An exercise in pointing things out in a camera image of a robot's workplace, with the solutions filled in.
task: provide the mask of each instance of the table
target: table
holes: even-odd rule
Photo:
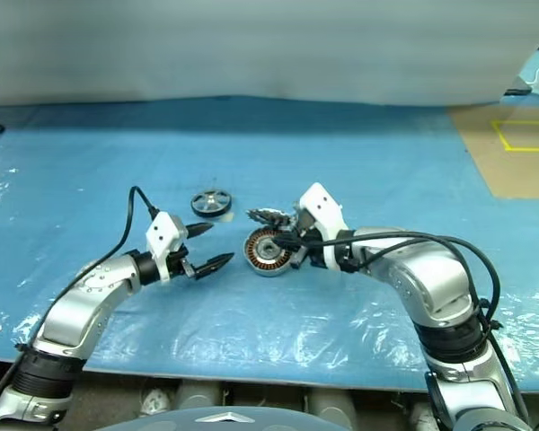
[[[417,337],[389,286],[308,265],[263,278],[242,256],[257,227],[245,210],[289,210],[320,181],[352,227],[481,247],[502,279],[500,342],[522,389],[539,391],[539,200],[494,198],[443,109],[228,97],[0,108],[0,122],[0,360],[118,240],[131,185],[187,224],[200,221],[190,197],[219,187],[234,195],[233,220],[187,244],[194,263],[235,251],[232,262],[145,287],[114,313],[89,369],[423,389]],[[138,204],[124,250],[145,247],[148,225]]]

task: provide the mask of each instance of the copper coil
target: copper coil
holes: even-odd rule
[[[273,229],[258,229],[257,231],[254,231],[248,240],[245,243],[245,254],[247,259],[251,262],[251,264],[264,271],[271,271],[274,269],[278,269],[283,267],[289,262],[289,259],[291,258],[291,251],[287,251],[284,249],[280,249],[279,255],[272,259],[264,259],[263,257],[259,256],[259,253],[257,251],[257,247],[260,244],[261,241],[265,239],[271,239],[280,234],[280,231],[276,231]],[[273,260],[271,263],[268,263],[264,260]]]

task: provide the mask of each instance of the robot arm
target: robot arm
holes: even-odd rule
[[[405,231],[394,228],[352,231],[341,207],[318,183],[299,200],[297,219],[300,236],[316,229],[324,241],[401,233],[397,238],[328,245],[321,248],[319,259],[327,269],[361,272],[397,292],[420,338],[429,367],[429,397],[440,426],[454,431],[531,429],[516,416],[508,378],[470,295],[468,274],[448,248],[411,241]],[[274,241],[280,245],[279,238]],[[389,252],[367,265],[384,251]]]
[[[147,252],[130,251],[105,260],[51,307],[36,337],[23,350],[11,384],[2,391],[0,429],[54,429],[69,408],[75,379],[116,307],[143,285],[183,274],[199,279],[234,255],[222,254],[194,267],[186,259],[183,243],[213,225],[185,226],[177,216],[157,210],[153,219],[146,232]]]

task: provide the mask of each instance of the blue plastic sheet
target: blue plastic sheet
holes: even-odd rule
[[[88,366],[127,374],[423,389],[418,340],[389,286],[304,266],[256,276],[245,210],[289,210],[315,181],[351,227],[402,226],[474,242],[498,267],[499,332],[525,390],[539,391],[539,201],[494,198],[439,109],[220,98],[0,109],[0,359],[71,277],[123,229],[137,184],[185,223],[190,197],[234,194],[232,221],[188,241],[199,282],[147,286],[114,313]],[[125,250],[145,244],[146,211]],[[478,288],[488,295],[476,260]]]

